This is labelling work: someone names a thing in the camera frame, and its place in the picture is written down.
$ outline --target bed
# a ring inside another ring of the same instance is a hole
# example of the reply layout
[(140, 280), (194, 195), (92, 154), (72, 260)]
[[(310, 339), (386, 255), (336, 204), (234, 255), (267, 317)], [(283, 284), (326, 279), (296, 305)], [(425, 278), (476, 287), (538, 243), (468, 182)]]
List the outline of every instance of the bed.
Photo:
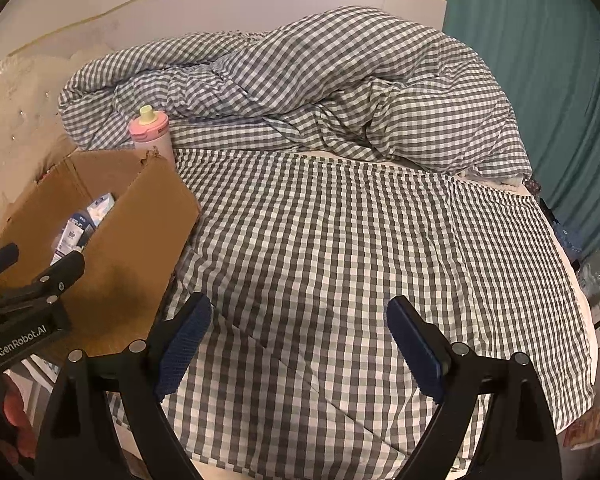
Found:
[[(173, 118), (178, 171), (205, 212), (168, 307), (202, 290), (216, 308), (164, 401), (193, 458), (261, 478), (390, 478), (434, 411), (384, 328), (397, 294), (478, 352), (527, 351), (557, 430), (588, 409), (589, 308), (535, 201), (511, 185), (528, 160), (470, 49), (346, 7), (270, 34), (110, 54), (72, 76), (59, 110), (81, 149), (125, 148), (145, 103)], [(112, 410), (124, 424), (117, 399)]]

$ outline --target yellow cap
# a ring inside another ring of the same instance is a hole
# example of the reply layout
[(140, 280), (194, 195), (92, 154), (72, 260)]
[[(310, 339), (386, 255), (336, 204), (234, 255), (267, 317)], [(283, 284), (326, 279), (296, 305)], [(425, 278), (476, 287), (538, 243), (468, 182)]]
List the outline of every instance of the yellow cap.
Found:
[(140, 120), (139, 124), (145, 126), (158, 120), (158, 116), (154, 114), (154, 108), (151, 105), (144, 105), (140, 107)]

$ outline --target pink bottle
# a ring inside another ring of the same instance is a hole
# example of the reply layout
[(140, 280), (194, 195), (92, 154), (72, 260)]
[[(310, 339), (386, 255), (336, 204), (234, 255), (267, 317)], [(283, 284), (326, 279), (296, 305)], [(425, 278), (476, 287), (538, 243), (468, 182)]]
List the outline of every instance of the pink bottle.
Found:
[(141, 107), (140, 117), (129, 123), (129, 134), (138, 150), (152, 150), (156, 147), (158, 153), (176, 167), (166, 113), (154, 111), (151, 105)]

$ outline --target product box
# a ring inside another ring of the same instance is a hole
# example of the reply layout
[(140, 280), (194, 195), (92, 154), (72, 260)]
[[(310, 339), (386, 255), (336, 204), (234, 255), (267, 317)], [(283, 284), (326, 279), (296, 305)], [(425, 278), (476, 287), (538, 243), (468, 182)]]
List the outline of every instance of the product box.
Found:
[(84, 275), (62, 295), (72, 331), (39, 352), (55, 364), (76, 348), (103, 355), (146, 338), (200, 214), (190, 190), (156, 153), (75, 152), (12, 208), (0, 247), (16, 243), (20, 259), (0, 275), (0, 293), (46, 269), (69, 217), (108, 192), (115, 205), (82, 252)]

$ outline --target human hand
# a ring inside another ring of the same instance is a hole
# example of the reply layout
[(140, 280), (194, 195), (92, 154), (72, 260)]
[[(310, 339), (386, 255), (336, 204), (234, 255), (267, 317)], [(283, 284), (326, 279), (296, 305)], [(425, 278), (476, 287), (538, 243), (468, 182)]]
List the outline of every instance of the human hand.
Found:
[(36, 434), (24, 411), (24, 400), (16, 383), (7, 374), (2, 374), (2, 378), (7, 386), (3, 404), (4, 416), (12, 426), (17, 428), (18, 436), (16, 447), (0, 440), (0, 450), (6, 459), (15, 465), (19, 462), (20, 455), (26, 458), (36, 457)]

